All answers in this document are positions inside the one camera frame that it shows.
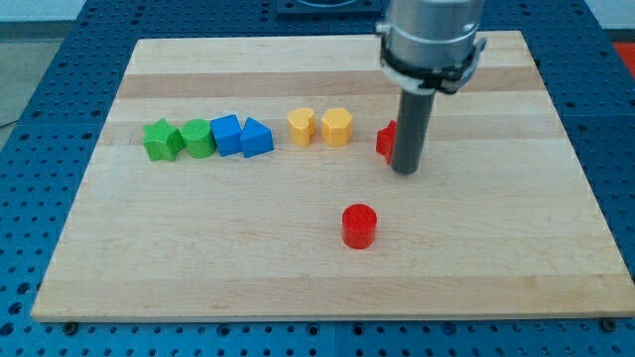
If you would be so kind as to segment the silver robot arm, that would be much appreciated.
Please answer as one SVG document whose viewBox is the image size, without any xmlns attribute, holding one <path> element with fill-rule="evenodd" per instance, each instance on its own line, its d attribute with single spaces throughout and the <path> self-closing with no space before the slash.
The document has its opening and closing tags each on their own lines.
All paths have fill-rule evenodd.
<svg viewBox="0 0 635 357">
<path fill-rule="evenodd" d="M 376 25 L 384 73 L 410 94 L 456 93 L 486 46 L 475 39 L 483 6 L 483 0 L 391 1 Z"/>
</svg>

